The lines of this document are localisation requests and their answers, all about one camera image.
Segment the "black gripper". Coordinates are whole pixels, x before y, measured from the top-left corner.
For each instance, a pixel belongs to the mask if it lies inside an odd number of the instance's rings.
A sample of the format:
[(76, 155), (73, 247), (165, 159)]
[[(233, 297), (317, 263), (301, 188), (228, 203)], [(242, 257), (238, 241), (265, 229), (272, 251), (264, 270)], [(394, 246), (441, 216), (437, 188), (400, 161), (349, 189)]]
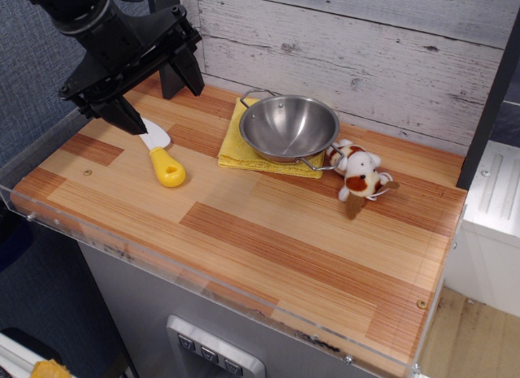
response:
[(201, 36), (182, 5), (143, 16), (115, 5), (73, 5), (59, 12), (58, 30), (85, 49), (59, 97), (131, 135), (147, 129), (124, 94), (159, 68), (169, 64), (194, 96), (205, 87), (194, 56)]

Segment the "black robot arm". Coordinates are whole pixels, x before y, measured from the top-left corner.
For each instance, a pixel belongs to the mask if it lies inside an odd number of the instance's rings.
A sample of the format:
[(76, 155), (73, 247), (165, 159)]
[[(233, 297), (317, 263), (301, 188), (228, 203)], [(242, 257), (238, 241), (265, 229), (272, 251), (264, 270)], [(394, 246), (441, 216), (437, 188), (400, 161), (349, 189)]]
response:
[(146, 133), (143, 119), (124, 95), (166, 65), (193, 95), (202, 93), (205, 84), (194, 56), (202, 37), (183, 5), (131, 16), (114, 0), (29, 1), (86, 50), (59, 90), (59, 97), (74, 102), (85, 117), (102, 118), (132, 135)]

